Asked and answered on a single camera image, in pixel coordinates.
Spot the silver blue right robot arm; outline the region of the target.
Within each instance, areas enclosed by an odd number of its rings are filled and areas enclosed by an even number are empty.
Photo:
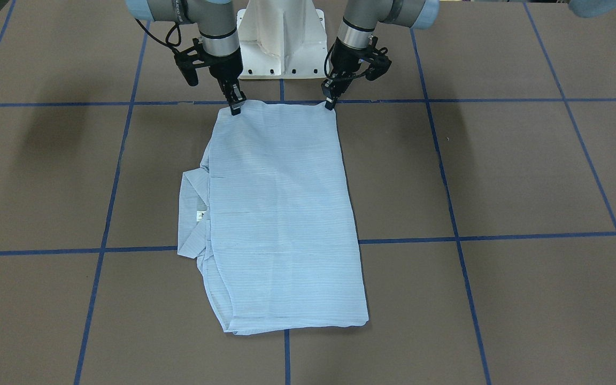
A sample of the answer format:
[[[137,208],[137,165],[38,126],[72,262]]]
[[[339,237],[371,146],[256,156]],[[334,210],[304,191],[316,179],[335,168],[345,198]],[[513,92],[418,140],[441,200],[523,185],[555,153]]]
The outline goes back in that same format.
[[[144,31],[147,31],[145,21],[171,22],[173,27],[163,41],[151,32],[146,32],[147,36],[171,50],[174,62],[189,86],[199,84],[199,68],[208,68],[218,82],[230,114],[237,116],[242,112],[247,97],[239,81],[243,59],[232,2],[127,1],[125,5]],[[200,33],[187,49],[181,48],[181,25],[196,25]],[[178,33],[178,41],[171,42],[170,35],[174,32]]]

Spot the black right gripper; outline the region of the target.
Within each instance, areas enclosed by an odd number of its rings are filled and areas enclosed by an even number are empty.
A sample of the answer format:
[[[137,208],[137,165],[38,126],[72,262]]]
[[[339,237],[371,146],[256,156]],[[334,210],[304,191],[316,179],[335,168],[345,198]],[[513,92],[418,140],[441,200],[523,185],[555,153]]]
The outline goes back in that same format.
[[[227,94],[230,114],[237,116],[242,112],[242,106],[247,97],[239,86],[239,76],[242,74],[244,65],[240,47],[226,56],[211,56],[209,71],[218,81],[224,94]]]

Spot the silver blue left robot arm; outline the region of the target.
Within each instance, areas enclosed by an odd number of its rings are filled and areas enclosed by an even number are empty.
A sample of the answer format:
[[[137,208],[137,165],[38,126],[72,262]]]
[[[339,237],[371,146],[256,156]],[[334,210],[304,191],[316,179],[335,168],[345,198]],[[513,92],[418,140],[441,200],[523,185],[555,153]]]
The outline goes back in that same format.
[[[390,69],[386,47],[377,47],[378,24],[428,29],[440,11],[439,1],[348,1],[336,39],[324,61],[321,88],[332,111],[354,80],[377,80]]]

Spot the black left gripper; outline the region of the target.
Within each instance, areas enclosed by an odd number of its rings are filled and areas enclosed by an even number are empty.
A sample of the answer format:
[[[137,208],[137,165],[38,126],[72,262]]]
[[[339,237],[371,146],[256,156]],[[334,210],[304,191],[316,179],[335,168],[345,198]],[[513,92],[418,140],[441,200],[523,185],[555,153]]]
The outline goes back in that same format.
[[[359,74],[362,62],[372,50],[372,42],[369,42],[364,49],[353,49],[342,42],[335,42],[330,51],[329,59],[332,70],[328,73],[327,80],[322,82],[322,93],[325,96],[325,108],[333,111],[342,95],[341,88],[347,89],[350,84],[359,78],[372,81],[372,74],[369,69],[365,74]]]

